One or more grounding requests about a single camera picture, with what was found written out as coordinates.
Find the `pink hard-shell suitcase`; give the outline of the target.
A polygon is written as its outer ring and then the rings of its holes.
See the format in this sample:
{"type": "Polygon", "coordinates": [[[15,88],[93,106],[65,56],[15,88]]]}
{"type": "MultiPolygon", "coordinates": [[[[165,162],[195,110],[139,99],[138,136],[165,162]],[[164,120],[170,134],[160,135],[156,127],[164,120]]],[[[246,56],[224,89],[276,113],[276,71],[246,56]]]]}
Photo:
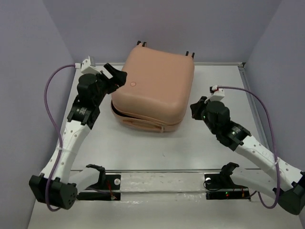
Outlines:
{"type": "Polygon", "coordinates": [[[194,53],[174,54],[138,41],[122,71],[125,85],[112,93],[111,110],[123,125],[173,132],[184,119],[194,77],[194,53]]]}

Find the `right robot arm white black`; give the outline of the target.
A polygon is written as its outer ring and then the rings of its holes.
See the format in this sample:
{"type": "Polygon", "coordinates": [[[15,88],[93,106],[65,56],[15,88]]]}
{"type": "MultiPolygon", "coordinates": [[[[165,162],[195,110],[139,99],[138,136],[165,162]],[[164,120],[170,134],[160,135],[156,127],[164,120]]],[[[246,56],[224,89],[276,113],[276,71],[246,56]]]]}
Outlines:
{"type": "Polygon", "coordinates": [[[264,147],[242,125],[230,118],[230,110],[220,101],[203,96],[190,106],[192,118],[204,121],[225,147],[250,160],[269,178],[254,182],[252,188],[269,195],[285,211],[299,215],[305,206],[305,173],[291,166],[264,147]]]}

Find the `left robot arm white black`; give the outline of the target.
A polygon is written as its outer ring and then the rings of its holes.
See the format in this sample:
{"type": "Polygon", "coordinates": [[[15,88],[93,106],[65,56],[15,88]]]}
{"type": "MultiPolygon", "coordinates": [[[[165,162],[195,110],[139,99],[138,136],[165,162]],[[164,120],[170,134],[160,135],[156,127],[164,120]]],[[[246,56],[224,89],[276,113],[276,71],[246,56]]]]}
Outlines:
{"type": "Polygon", "coordinates": [[[124,86],[127,72],[117,70],[109,63],[99,71],[94,66],[76,63],[80,69],[77,95],[67,116],[64,130],[60,130],[51,115],[47,102],[48,87],[44,90],[44,104],[47,114],[58,134],[58,143],[53,155],[38,176],[33,175],[29,186],[40,203],[46,204],[51,212],[70,209],[77,195],[93,186],[101,188],[105,184],[106,172],[102,166],[89,164],[77,175],[71,175],[71,168],[79,149],[92,130],[99,114],[100,105],[107,94],[124,86]]]}

